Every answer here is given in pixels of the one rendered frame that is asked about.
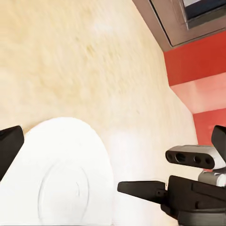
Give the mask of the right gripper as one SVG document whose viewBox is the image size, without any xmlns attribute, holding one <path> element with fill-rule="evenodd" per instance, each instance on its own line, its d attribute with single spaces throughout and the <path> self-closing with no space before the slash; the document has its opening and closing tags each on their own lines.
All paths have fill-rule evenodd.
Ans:
<svg viewBox="0 0 226 226">
<path fill-rule="evenodd" d="M 120 193 L 161 205 L 162 211 L 178 220 L 178 226 L 226 226 L 226 183 L 215 186 L 171 175 L 168 191 L 162 181 L 125 181 Z"/>
</svg>

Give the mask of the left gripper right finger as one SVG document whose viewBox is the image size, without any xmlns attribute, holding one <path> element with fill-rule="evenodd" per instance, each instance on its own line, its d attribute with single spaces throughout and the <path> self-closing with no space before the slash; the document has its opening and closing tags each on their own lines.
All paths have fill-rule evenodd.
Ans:
<svg viewBox="0 0 226 226">
<path fill-rule="evenodd" d="M 226 162 L 226 128 L 216 125 L 213 129 L 210 140 Z"/>
</svg>

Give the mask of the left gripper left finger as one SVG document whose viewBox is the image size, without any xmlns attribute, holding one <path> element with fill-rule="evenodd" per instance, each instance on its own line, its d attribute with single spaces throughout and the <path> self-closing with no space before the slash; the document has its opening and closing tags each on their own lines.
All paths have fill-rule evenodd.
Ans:
<svg viewBox="0 0 226 226">
<path fill-rule="evenodd" d="M 24 133 L 20 125 L 0 130 L 0 181 L 5 176 L 23 144 Z"/>
</svg>

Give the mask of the saucer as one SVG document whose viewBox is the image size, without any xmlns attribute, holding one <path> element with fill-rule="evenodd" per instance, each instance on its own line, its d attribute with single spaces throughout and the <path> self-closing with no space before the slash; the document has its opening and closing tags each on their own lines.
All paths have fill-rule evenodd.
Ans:
<svg viewBox="0 0 226 226">
<path fill-rule="evenodd" d="M 0 181 L 0 226 L 111 226 L 114 179 L 98 134 L 54 117 L 24 135 Z"/>
</svg>

